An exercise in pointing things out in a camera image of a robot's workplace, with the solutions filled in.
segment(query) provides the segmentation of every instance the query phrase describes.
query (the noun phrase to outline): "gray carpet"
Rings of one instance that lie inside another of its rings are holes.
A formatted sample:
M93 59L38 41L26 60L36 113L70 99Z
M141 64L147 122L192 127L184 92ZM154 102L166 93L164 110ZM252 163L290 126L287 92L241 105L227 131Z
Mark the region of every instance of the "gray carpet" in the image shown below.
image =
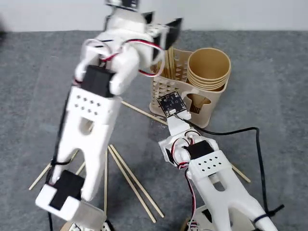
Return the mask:
M0 39L0 227L48 230L47 214L35 207L43 185L29 185L49 162L61 108L83 40L98 32L9 33ZM270 208L286 209L273 221L280 231L308 226L308 33L184 31L176 45L216 47L232 61L231 80L208 129L258 126ZM150 79L137 77L123 98L148 111ZM108 218L117 231L175 231L191 213L183 172L165 163L158 141L166 126L122 107L113 143L166 217L151 207L153 224L109 158ZM251 180L248 191L262 202L254 133L217 137L226 156ZM82 162L79 156L71 169ZM103 207L103 186L94 205ZM55 230L63 221L54 219Z

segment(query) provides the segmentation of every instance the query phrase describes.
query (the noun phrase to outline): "wire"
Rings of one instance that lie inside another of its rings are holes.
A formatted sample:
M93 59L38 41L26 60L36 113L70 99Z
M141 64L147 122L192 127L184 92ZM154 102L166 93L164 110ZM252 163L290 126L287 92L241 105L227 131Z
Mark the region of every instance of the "wire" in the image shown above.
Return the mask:
M187 133L189 133L189 132L194 132L194 133L198 134L199 136L201 136L201 134L200 134L199 132L194 131L194 130L189 130L189 131L186 131L186 132L185 132L185 134L184 134L184 136L186 136L186 135L187 135Z
M186 143L188 144L188 146L190 145L189 142L188 142L185 138L183 138L183 137L177 138L177 139L173 142L173 144L172 144L172 146L171 146L171 155L172 155L172 158L173 158L173 160L174 160L174 163L176 163L177 166L179 166L179 164L178 164L178 163L176 162L176 160L174 159L174 148L175 148L175 144L176 144L176 142L177 142L178 140L185 140Z
M259 165L260 165L260 173L261 173L261 184L262 184L262 196L263 196L263 204L264 204L264 211L266 214L256 218L254 220L254 223L256 223L258 220L264 218L264 217L273 217L278 211L280 211L281 209L284 208L284 205L280 205L279 207L277 207L274 210L269 210L268 207L268 201L267 201L267 193L266 193L266 182L265 182L265 171L264 171L264 165L263 165L263 160L262 160L262 153L261 153L261 145L260 145L260 129L257 127L250 127L250 128L244 128L244 129L240 129L240 130L236 130L236 131L230 131L230 132L212 132L212 131L208 131L205 130L197 125L195 125L194 123L186 120L186 119L182 119L180 118L178 115L175 115L175 117L177 117L178 119L188 123L189 125L197 128L200 131L203 131L204 133L210 134L210 135L215 135L215 136L227 136L227 135L232 135L232 134L237 134L237 133L241 133L241 132L246 132L246 131L251 131L251 130L255 130L256 131L256 144L257 144L257 154L258 154L258 159L259 159Z
M194 215L196 213L196 196L194 194L194 191L193 191L193 187L192 187L192 184L191 182L189 181L188 179L188 176L187 176L187 172L188 172L188 169L185 170L185 178L187 180L187 183L188 183L188 187L189 187L189 190L191 191L191 195L192 195L192 218L189 222L189 225L188 225L188 230L190 231L191 230L191 225L192 225L192 222L193 222L193 218L194 218Z
M164 67L165 67L165 51L160 47L158 46L157 44L153 43L153 42L150 42L150 41L147 41L147 40L144 40L144 39L136 39L136 38L133 38L133 39L129 39L129 40L126 40L124 41L121 46L119 47L119 49L109 55L107 58L104 58L104 59L101 59L102 62L107 62L107 61L111 61L114 57L116 57L118 54L120 54L121 52L123 52L123 48L124 48L124 45L126 43L130 43L130 42L133 42L133 43L140 43L140 44L144 44L144 45L147 45L147 46L150 46L150 47L153 47L157 50L159 50L159 55L155 58L155 60L152 62L152 64L155 64L159 61L159 59L161 60L161 65L160 65L160 69L157 73L153 74L153 73L147 73L143 70L139 70L139 72L147 77L157 77L157 76L160 76L163 71L164 71Z
M141 43L141 44L145 44L147 46L150 46L150 47L153 47L153 48L159 50L159 55L152 62L152 64L156 64L156 63L159 62L159 60L161 60L162 63L160 65L159 71L155 74L152 74L152 73L148 73L148 72L139 70L139 72L141 74L143 74L147 77L157 77L157 76L160 76L163 73L164 67L165 67L165 51L160 46L158 46L157 44L155 44L153 42L146 41L146 40L143 40L143 39L130 39L130 40L127 40L127 42Z
M109 54L111 54L112 50L107 44L107 42L110 42L110 41L113 41L113 40L99 40L99 39L95 39L95 38L85 40L81 45L80 60L84 59L86 46L89 45L89 43L91 43L91 42L96 42L96 43L99 43L99 45L101 47L106 47L108 49Z

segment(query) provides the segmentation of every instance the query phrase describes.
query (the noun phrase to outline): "beige plastic holder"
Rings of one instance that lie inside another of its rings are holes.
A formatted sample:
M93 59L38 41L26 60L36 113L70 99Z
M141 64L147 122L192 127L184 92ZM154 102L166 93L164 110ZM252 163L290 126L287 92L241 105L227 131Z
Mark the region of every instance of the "beige plastic holder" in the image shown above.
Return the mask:
M198 89L197 87L182 81L167 79L164 77L154 77L150 110L154 114L165 116L158 103L156 103L156 99L159 96L165 95L166 89L168 89L168 93L177 90L192 114L191 122L201 128L205 128L208 125L211 114L227 85L228 81L220 91L208 91Z
M217 80L218 78L213 79L217 81L213 82L214 84L211 85L204 83L200 85L200 82L197 82L195 78L191 78L192 75L188 73L188 60L191 60L192 54L195 54L196 52L192 53L190 51L181 51L177 49L173 49L173 52L175 56L175 78L170 79L169 76L166 76L167 78L160 76L152 79L152 100L150 103L150 111L154 114L165 117L165 114L157 103L157 98L177 90L192 114L191 121L194 124L205 128L209 123L211 114L221 94L225 91L228 85L230 75L229 69L231 69L231 65L227 68L227 73L223 74L223 78L219 77L220 80Z

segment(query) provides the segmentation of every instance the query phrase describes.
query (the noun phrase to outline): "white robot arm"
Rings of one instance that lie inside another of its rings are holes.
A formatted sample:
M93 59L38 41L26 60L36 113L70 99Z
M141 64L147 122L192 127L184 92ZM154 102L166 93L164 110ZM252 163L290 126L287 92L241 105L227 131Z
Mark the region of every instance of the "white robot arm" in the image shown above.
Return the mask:
M51 177L36 199L36 204L48 212L95 231L102 229L106 216L87 202L100 185L104 152L121 106L120 95L138 72L150 77L161 73L164 49L176 40L181 25L180 19L167 26L153 25L151 14L136 12L138 1L123 2L107 1L115 10L106 30L82 46L75 85L68 95L63 129L51 162ZM159 60L159 73L142 71ZM66 170L75 150L84 155L85 179Z
M260 230L277 231L259 202L239 181L216 141L202 136L187 122L190 113L183 109L180 95L173 92L159 98L158 102L167 116L171 134L159 142L161 151L167 162L179 169L186 168L185 176L194 198L188 230L252 231L254 223ZM192 180L205 203L198 209L188 179Z

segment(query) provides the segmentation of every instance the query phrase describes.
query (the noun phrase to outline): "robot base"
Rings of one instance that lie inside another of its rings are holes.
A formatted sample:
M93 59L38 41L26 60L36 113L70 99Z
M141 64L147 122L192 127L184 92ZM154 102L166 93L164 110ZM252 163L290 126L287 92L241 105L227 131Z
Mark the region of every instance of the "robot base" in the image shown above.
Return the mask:
M78 227L75 223L67 222L63 225L60 231L90 231L89 229L84 229ZM113 231L109 224L105 222L102 227L102 231Z
M197 208L194 220L197 222L198 228L191 228L192 231L216 231L212 222L209 220L211 217L206 216L206 213L204 213L206 210L207 207L205 205ZM238 210L231 208L229 212L232 231L251 231L255 229L251 221ZM188 231L187 222L189 219L185 221L180 231Z

